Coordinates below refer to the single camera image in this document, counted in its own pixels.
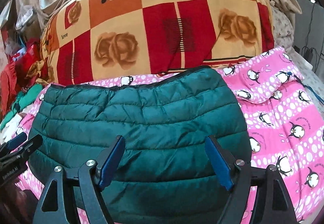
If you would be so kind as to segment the person's left hand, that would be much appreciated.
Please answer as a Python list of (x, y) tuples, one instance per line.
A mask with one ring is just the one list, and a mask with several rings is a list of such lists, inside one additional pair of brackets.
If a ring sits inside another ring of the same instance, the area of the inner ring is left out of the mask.
[(1, 188), (1, 223), (32, 223), (38, 199), (15, 182)]

